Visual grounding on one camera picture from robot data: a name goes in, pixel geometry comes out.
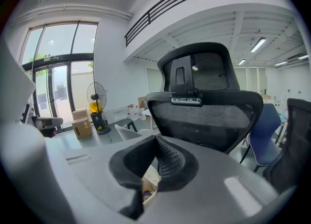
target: desk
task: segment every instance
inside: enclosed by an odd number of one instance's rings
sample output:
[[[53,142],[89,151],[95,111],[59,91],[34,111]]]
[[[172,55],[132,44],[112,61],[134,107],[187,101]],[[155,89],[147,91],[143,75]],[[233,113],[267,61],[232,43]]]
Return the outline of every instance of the desk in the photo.
[[[146,109],[145,111],[142,112],[142,114],[146,115],[146,116],[150,116],[150,122],[151,122],[151,130],[155,130],[156,129],[156,123],[153,120],[151,113],[149,111],[149,109]]]

